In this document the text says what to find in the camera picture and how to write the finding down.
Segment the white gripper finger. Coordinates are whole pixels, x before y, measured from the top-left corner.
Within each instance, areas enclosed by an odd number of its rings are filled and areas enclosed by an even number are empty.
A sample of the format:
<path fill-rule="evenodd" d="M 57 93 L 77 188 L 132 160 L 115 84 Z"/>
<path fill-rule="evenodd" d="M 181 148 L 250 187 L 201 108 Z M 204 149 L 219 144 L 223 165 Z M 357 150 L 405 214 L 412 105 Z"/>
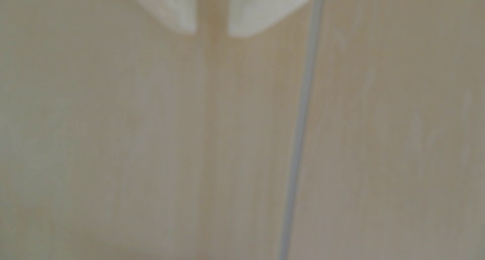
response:
<path fill-rule="evenodd" d="M 310 0 L 229 0 L 227 34 L 249 38 L 276 25 Z"/>
<path fill-rule="evenodd" d="M 162 26 L 177 34 L 196 34 L 197 0 L 135 0 Z"/>

